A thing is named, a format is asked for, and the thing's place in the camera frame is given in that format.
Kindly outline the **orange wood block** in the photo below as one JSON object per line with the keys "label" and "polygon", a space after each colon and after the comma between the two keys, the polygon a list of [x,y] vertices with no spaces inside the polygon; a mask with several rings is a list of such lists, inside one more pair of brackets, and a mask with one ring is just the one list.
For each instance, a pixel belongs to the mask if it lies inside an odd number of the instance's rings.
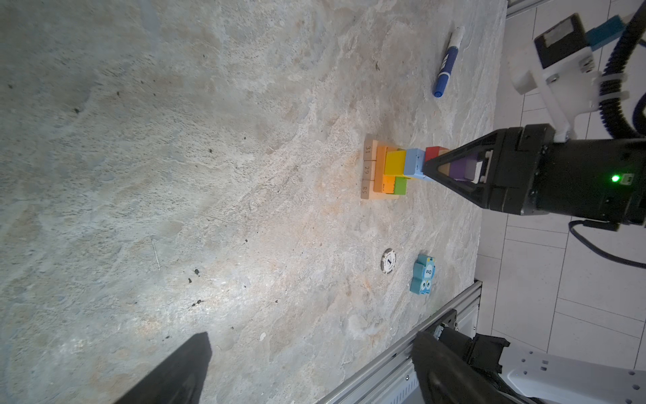
{"label": "orange wood block", "polygon": [[393,147],[389,146],[378,146],[377,148],[377,159],[376,159],[376,169],[375,169],[375,187],[376,192],[381,192],[385,194],[393,195],[394,192],[394,183],[396,177],[384,175],[385,169],[385,158],[388,151],[397,151]]}

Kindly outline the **small natural wood cube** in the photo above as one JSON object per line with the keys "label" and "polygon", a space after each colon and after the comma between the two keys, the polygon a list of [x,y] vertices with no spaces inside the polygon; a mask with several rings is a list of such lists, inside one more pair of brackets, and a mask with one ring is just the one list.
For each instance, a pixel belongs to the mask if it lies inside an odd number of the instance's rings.
{"label": "small natural wood cube", "polygon": [[439,173],[441,173],[442,175],[445,175],[445,176],[449,177],[450,176],[450,166],[451,166],[450,163],[442,164],[437,168],[437,171]]}

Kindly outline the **yellow wood block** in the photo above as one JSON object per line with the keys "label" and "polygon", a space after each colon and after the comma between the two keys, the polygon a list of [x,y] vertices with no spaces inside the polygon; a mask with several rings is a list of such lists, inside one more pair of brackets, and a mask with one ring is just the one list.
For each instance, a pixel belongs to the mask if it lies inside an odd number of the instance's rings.
{"label": "yellow wood block", "polygon": [[384,175],[405,177],[406,150],[388,151],[385,158]]}

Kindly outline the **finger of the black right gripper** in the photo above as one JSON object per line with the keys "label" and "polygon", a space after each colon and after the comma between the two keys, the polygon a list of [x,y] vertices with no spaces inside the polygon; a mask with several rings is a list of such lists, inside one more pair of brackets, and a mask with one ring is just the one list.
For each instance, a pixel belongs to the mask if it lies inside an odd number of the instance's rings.
{"label": "finger of the black right gripper", "polygon": [[507,129],[499,129],[489,134],[464,144],[458,148],[447,150],[444,154],[437,154],[435,158],[428,158],[425,164],[453,164],[461,160],[474,160],[476,162],[488,161],[498,164],[504,150]]}
{"label": "finger of the black right gripper", "polygon": [[440,173],[438,169],[439,166],[435,164],[425,163],[422,173],[478,207],[482,209],[489,208],[492,193],[491,184],[459,182]]}

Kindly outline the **light blue wood block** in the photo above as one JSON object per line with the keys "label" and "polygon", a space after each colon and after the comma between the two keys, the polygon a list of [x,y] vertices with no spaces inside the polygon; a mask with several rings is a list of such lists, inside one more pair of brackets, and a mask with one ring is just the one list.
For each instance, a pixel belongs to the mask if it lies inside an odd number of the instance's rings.
{"label": "light blue wood block", "polygon": [[431,181],[432,179],[422,173],[426,153],[422,149],[412,148],[406,150],[404,176],[407,178]]}

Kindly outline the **green wood block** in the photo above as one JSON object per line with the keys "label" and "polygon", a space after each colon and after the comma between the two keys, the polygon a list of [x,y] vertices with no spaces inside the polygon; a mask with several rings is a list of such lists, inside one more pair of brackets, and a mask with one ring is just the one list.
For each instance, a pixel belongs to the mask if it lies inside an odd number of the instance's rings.
{"label": "green wood block", "polygon": [[408,186],[408,178],[396,177],[394,183],[394,195],[406,195]]}

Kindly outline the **purple wood cube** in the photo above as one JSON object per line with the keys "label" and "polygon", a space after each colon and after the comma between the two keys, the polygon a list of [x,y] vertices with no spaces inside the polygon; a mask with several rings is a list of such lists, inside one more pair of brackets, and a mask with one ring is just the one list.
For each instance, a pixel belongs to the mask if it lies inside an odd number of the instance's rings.
{"label": "purple wood cube", "polygon": [[478,160],[476,157],[461,158],[450,163],[449,177],[459,182],[473,182],[476,179]]}

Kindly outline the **red wood cube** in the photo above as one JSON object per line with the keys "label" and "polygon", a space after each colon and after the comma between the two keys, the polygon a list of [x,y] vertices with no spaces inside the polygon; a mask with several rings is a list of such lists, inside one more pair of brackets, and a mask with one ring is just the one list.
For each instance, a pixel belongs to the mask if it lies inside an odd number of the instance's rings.
{"label": "red wood cube", "polygon": [[427,147],[425,151],[425,161],[427,162],[429,160],[442,156],[443,154],[448,152],[449,152],[449,149],[442,146]]}

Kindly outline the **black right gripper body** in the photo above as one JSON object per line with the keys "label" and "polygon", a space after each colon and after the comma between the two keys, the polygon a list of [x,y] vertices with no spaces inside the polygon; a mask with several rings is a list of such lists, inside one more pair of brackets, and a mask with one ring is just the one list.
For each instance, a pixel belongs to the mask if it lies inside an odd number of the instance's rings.
{"label": "black right gripper body", "polygon": [[487,176],[487,209],[644,224],[643,139],[556,143],[548,124],[497,130],[490,136],[496,146]]}

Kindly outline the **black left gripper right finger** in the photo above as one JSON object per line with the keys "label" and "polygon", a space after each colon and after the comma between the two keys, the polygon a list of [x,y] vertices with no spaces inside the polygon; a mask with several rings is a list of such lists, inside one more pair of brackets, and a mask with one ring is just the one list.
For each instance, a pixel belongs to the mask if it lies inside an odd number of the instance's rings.
{"label": "black left gripper right finger", "polygon": [[425,403],[513,403],[431,333],[417,333],[411,359]]}

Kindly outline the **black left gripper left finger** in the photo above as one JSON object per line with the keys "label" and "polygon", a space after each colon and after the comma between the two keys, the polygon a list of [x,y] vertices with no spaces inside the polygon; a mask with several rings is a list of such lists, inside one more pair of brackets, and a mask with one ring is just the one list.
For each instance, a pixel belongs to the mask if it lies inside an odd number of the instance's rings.
{"label": "black left gripper left finger", "polygon": [[198,404],[211,357],[208,333],[196,333],[116,403]]}

